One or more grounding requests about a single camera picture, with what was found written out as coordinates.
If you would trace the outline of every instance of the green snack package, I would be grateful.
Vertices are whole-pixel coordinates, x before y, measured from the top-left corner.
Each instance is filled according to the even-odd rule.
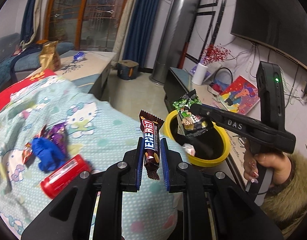
[[[195,137],[213,128],[213,123],[210,120],[190,112],[190,107],[193,104],[201,105],[196,90],[183,95],[172,104],[178,112],[178,123],[180,128],[182,128],[180,134],[184,134],[186,137]]]

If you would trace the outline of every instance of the red cylinder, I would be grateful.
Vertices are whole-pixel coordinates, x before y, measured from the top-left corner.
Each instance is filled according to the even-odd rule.
[[[40,182],[40,186],[48,197],[54,199],[83,171],[90,171],[90,167],[78,154]]]

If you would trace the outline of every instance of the candy wrapper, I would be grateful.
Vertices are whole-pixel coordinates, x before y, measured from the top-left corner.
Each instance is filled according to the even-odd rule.
[[[86,59],[86,54],[82,51],[79,51],[76,55],[73,56],[74,61],[83,61]]]
[[[36,136],[34,136],[34,138],[45,137],[46,133],[47,133],[46,128],[47,128],[47,126],[45,125],[41,129],[41,131]],[[27,142],[26,145],[24,146],[23,151],[22,151],[22,163],[26,164],[28,162],[28,160],[30,159],[31,155],[32,155],[31,143]]]
[[[67,145],[66,145],[66,133],[65,133],[65,127],[66,123],[62,122],[59,124],[54,125],[50,131],[47,131],[47,125],[45,125],[41,131],[34,136],[34,138],[47,138],[51,142],[53,142],[55,145],[58,146],[58,148],[61,150],[61,152],[65,155],[67,155]],[[31,141],[27,142],[24,146],[23,152],[22,152],[22,162],[23,164],[26,164],[27,161],[30,159],[32,155],[32,148],[31,148]]]
[[[26,164],[32,155],[31,143],[27,142],[22,151],[22,163]]]
[[[182,148],[184,149],[184,151],[186,153],[190,154],[191,156],[195,156],[196,150],[194,149],[194,147],[191,144],[185,143],[185,144],[183,144]]]
[[[57,145],[63,154],[67,155],[65,127],[65,122],[54,125],[48,132],[47,139]]]
[[[194,115],[190,112],[193,104],[201,105],[196,90],[183,95],[179,100],[173,102],[174,108],[178,112],[178,123],[182,124],[182,132],[186,137],[198,136],[212,128],[213,124],[206,118]]]
[[[159,180],[157,173],[160,163],[159,130],[164,121],[143,110],[140,111],[139,119],[144,140],[144,166],[150,179]]]

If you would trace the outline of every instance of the light blue blanket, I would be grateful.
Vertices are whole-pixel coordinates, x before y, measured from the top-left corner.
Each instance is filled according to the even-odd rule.
[[[48,174],[39,170],[38,158],[29,168],[24,166],[22,150],[45,124],[51,127],[63,121],[67,122],[70,157],[80,153],[93,172],[121,161],[142,136],[139,122],[58,76],[14,95],[0,112],[0,215],[18,238],[51,201],[39,185]],[[167,141],[187,161],[182,148]],[[175,227],[180,195],[166,192],[161,167],[158,174],[160,181],[154,181],[144,170],[140,191],[123,195],[122,235],[126,240],[167,239]]]

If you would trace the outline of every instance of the fur sleeve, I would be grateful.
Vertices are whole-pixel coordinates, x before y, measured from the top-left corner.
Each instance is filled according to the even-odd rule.
[[[299,152],[288,155],[295,165],[290,184],[275,196],[265,198],[262,210],[287,238],[307,212],[307,159]]]

